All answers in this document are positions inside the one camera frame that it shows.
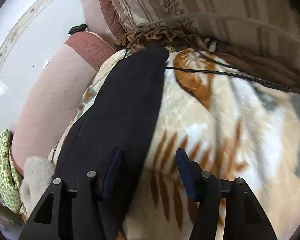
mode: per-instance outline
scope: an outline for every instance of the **patterned blanket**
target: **patterned blanket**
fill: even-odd
[[[11,157],[11,135],[8,129],[4,129],[0,135],[0,193],[10,210],[26,214],[19,194],[21,181]]]
[[[124,53],[110,57],[86,90],[74,121],[49,155],[55,164],[69,129],[93,104]],[[170,53],[167,66],[239,73],[192,49]],[[178,148],[218,178],[244,178],[278,239],[295,232],[300,224],[299,95],[225,75],[166,70],[156,129],[123,225],[127,239],[189,238],[198,204],[187,197],[180,179]],[[221,201],[216,239],[223,237],[225,206]]]

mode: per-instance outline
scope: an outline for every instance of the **green patterned fabric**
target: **green patterned fabric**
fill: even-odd
[[[15,213],[24,213],[19,188],[22,177],[11,157],[11,135],[8,129],[0,135],[0,193],[6,206]]]

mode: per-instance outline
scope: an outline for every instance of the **black cable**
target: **black cable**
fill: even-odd
[[[137,42],[137,40],[135,40],[130,46],[129,48],[127,48],[126,53],[124,54],[123,58],[125,59],[128,52],[130,51],[131,47]],[[208,60],[214,64],[217,65],[221,65],[224,67],[228,67],[228,68],[234,68],[234,69],[238,69],[233,65],[227,65],[227,64],[223,64],[221,62],[218,62],[216,60],[213,60],[209,57],[207,57],[206,55],[204,55],[203,53],[201,53],[200,51],[197,51],[200,53],[200,55],[205,59]],[[275,82],[270,82],[270,81],[266,81],[266,80],[262,80],[262,79],[258,79],[258,78],[254,78],[254,77],[250,77],[250,76],[244,76],[244,75],[240,75],[240,74],[236,74],[236,73],[231,73],[231,72],[222,72],[222,71],[215,71],[215,70],[204,70],[204,69],[188,69],[188,68],[178,68],[178,67],[166,67],[166,69],[174,69],[174,70],[180,70],[183,72],[191,72],[191,73],[205,73],[205,74],[217,74],[217,75],[225,75],[225,76],[231,76],[231,77],[236,77],[236,78],[241,78],[244,80],[248,80],[248,81],[253,81],[253,82],[257,82],[265,87],[271,88],[271,89],[276,89],[276,90],[281,90],[284,92],[294,92],[293,88],[290,88],[288,86],[285,86],[283,84],[280,83],[275,83]]]
[[[131,44],[131,46],[130,46],[129,48],[127,47],[127,51],[126,51],[126,53],[124,54],[123,59],[126,58],[126,56],[127,56],[127,54],[128,54],[128,51],[131,49],[131,47],[132,47],[136,42],[137,42],[137,40],[135,40],[135,41]]]
[[[262,84],[265,87],[281,90],[281,91],[284,91],[284,92],[293,92],[294,91],[292,88],[287,87],[287,86],[282,85],[282,84],[279,84],[279,83],[268,82],[268,81],[264,81],[262,79],[249,77],[249,76],[244,76],[244,75],[239,75],[239,74],[230,73],[230,72],[222,72],[222,71],[215,71],[215,70],[204,70],[204,69],[178,68],[178,67],[166,67],[166,69],[174,69],[174,70],[180,70],[180,71],[183,71],[183,72],[191,72],[191,73],[205,73],[205,74],[217,74],[217,75],[231,76],[231,77],[241,78],[241,79],[245,79],[245,80],[249,80],[249,81],[254,81],[254,82]]]

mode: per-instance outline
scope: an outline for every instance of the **brown ruffled fabric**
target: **brown ruffled fabric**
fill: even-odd
[[[198,33],[191,33],[185,28],[159,27],[127,32],[117,40],[116,45],[130,48],[131,53],[153,44],[174,47],[176,51],[187,49],[190,45],[194,49],[208,51],[206,43],[203,42],[205,38]],[[297,69],[288,68],[274,59],[262,57],[222,41],[218,42],[217,50],[213,54],[224,59],[232,65],[232,68],[256,78],[282,83],[300,94],[300,72]]]

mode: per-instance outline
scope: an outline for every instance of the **striped pillow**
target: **striped pillow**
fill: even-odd
[[[300,16],[289,0],[112,0],[125,31],[184,26],[300,71]]]

